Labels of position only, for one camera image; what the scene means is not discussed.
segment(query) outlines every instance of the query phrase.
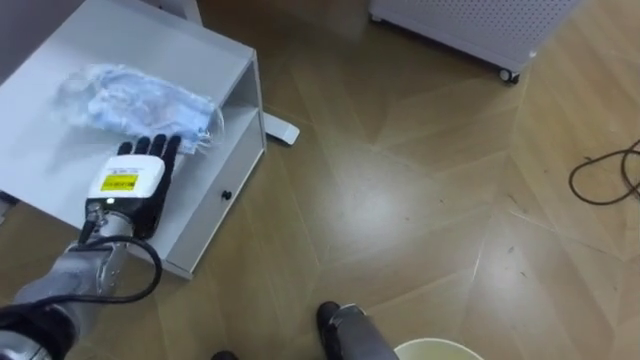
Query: drawer knob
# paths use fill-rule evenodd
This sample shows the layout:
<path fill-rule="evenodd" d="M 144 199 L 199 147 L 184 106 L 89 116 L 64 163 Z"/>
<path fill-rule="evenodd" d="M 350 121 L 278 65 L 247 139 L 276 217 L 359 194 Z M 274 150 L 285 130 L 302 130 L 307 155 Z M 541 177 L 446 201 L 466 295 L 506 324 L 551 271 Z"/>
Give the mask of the drawer knob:
<path fill-rule="evenodd" d="M 222 192 L 222 199 L 223 200 L 227 200 L 227 201 L 231 200 L 232 196 L 233 196 L 233 193 L 231 191 L 225 190 L 225 191 Z"/>

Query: blue face mask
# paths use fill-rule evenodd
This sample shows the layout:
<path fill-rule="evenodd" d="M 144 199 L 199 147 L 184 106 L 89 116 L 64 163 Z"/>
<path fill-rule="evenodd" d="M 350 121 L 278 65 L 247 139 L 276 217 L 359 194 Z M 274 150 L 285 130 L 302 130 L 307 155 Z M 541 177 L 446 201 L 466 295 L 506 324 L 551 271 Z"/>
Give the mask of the blue face mask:
<path fill-rule="evenodd" d="M 54 106 L 71 124 L 136 137 L 180 135 L 184 154 L 223 136 L 222 114 L 209 99 L 123 65 L 93 65 L 71 74 Z"/>

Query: bucket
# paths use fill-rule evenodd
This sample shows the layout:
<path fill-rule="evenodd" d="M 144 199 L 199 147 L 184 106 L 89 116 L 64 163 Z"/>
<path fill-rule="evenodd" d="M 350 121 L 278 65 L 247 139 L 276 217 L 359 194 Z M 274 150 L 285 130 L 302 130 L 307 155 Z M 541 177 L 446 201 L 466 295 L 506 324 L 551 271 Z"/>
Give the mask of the bucket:
<path fill-rule="evenodd" d="M 400 360 L 482 360 L 482 358 L 454 342 L 442 339 L 416 339 L 395 349 Z"/>

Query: wooden floor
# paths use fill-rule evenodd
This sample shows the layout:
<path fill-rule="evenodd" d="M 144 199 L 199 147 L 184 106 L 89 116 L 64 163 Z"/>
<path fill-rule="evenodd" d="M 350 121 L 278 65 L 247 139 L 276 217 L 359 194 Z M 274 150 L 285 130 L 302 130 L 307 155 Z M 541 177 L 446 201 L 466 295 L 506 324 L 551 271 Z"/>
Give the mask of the wooden floor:
<path fill-rule="evenodd" d="M 392 345 L 452 339 L 486 360 L 640 358 L 639 204 L 567 186 L 640 138 L 640 2 L 590 0 L 521 84 L 388 25 L 363 0 L 202 0 L 258 49 L 269 112 L 301 129 L 266 157 L 185 283 L 104 311 L 73 359 L 321 359 L 324 300 L 356 302 Z M 639 169 L 640 163 L 632 167 Z M 580 177 L 624 190 L 617 162 Z M 75 231 L 21 205 L 0 227 L 0 297 Z M 130 262 L 124 290 L 149 268 Z"/>

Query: black shoe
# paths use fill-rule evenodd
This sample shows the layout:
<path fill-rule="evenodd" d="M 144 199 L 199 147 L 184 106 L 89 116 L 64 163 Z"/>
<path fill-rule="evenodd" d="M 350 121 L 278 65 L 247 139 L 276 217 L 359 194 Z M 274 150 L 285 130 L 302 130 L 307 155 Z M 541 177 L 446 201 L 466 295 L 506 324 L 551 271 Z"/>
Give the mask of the black shoe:
<path fill-rule="evenodd" d="M 238 357 L 231 351 L 220 351 L 213 355 L 211 360 L 238 360 Z"/>
<path fill-rule="evenodd" d="M 340 305 L 333 301 L 327 301 L 322 303 L 316 311 L 316 326 L 327 360 L 343 360 L 338 340 L 338 329 L 331 325 L 331 318 L 339 309 Z"/>

